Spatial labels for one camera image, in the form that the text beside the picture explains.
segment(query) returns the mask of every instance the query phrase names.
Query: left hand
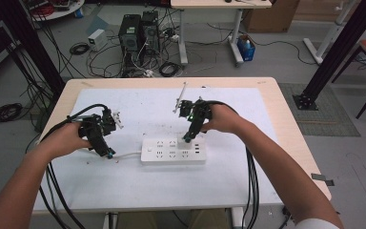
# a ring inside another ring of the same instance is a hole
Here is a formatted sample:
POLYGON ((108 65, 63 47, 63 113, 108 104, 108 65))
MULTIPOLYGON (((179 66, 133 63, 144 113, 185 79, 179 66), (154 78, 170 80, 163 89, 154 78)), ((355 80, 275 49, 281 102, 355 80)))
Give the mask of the left hand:
POLYGON ((49 159, 53 160, 81 148, 90 148, 89 141, 78 135, 80 125, 79 122, 65 124, 38 144, 36 150, 47 152, 49 159))

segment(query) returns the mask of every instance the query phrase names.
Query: hand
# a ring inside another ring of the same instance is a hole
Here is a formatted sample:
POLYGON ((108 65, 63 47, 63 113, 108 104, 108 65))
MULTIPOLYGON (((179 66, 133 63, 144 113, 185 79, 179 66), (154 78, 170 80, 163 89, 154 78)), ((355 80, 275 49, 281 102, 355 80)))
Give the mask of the hand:
POLYGON ((213 119, 205 123, 201 128, 202 132, 218 130, 220 132, 235 133, 240 122, 244 120, 239 114, 235 113, 225 105, 210 105, 213 119))
POLYGON ((65 156, 81 148, 89 148, 88 140, 79 137, 78 129, 81 123, 67 123, 54 131, 35 148, 36 151, 47 152, 51 160, 65 156))

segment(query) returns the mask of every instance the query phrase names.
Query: human forearm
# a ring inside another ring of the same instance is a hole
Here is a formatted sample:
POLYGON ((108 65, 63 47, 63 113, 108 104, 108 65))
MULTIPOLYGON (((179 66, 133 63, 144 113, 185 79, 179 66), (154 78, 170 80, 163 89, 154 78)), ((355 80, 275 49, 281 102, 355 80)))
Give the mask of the human forearm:
POLYGON ((44 171, 50 162, 43 151, 25 155, 0 193, 0 228, 28 228, 44 171))
POLYGON ((342 227, 329 200, 280 146, 241 117, 234 122, 233 132, 252 152, 295 221, 318 218, 342 227))

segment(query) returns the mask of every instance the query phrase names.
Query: white power strip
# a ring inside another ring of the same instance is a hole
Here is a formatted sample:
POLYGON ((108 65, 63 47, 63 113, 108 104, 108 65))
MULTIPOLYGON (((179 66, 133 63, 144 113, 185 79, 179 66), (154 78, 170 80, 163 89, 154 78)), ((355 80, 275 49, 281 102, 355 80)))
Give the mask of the white power strip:
POLYGON ((141 161, 151 164, 204 164, 206 145, 203 138, 196 138, 191 143, 178 138, 151 138, 142 143, 141 161))

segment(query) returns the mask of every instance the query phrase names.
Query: white device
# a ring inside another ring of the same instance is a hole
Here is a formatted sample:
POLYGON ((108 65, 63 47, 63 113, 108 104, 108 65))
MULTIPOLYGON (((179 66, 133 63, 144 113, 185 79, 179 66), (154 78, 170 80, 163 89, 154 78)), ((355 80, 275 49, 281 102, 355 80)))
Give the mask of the white device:
POLYGON ((91 44, 91 49, 96 52, 100 51, 108 43, 105 31, 100 29, 92 33, 88 37, 88 40, 89 43, 91 44))
POLYGON ((190 143, 181 138, 146 138, 142 142, 141 161, 144 165, 204 164, 206 144, 197 137, 190 143))

